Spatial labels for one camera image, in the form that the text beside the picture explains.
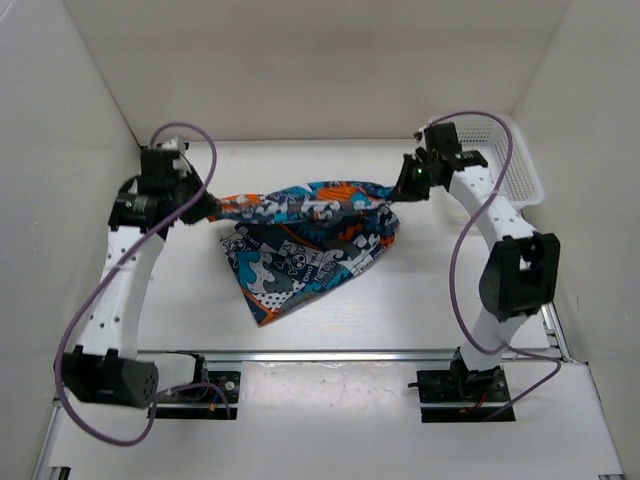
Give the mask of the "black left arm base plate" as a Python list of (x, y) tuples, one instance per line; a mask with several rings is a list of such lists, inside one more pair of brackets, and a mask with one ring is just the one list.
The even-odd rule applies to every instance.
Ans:
[(157, 419), (235, 420), (241, 387), (239, 366), (227, 366), (195, 352), (144, 355), (155, 364), (161, 392)]

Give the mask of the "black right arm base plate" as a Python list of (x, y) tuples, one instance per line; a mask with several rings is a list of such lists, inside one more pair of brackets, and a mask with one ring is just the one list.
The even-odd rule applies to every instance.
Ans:
[(407, 388), (418, 393), (423, 423), (511, 423), (516, 421), (501, 367), (464, 385), (450, 370), (419, 370)]

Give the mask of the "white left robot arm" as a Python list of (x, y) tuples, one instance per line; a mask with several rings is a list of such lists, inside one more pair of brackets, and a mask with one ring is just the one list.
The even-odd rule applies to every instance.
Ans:
[(175, 214), (186, 225), (206, 218), (215, 200), (172, 139), (140, 153), (141, 172), (119, 189), (108, 220), (105, 287), (89, 300), (86, 323), (54, 363), (61, 386), (80, 401), (143, 409), (160, 382), (158, 365), (138, 357), (138, 326), (153, 267)]

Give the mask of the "colourful patterned shorts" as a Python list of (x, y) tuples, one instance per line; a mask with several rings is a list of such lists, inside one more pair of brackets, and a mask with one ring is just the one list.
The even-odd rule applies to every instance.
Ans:
[(320, 181), (220, 198), (209, 221), (230, 221), (220, 245), (258, 326), (362, 275), (392, 246), (394, 190)]

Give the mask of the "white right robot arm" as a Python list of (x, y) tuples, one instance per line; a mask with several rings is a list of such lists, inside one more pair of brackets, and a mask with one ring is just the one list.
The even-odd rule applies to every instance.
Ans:
[(442, 187), (469, 214), (489, 257), (479, 280), (482, 309), (450, 364), (449, 387), (460, 399), (480, 393), (499, 366), (519, 328), (555, 295), (560, 242), (524, 220), (501, 192), (478, 151), (466, 151), (453, 123), (425, 126), (417, 148), (403, 157), (395, 201), (426, 200)]

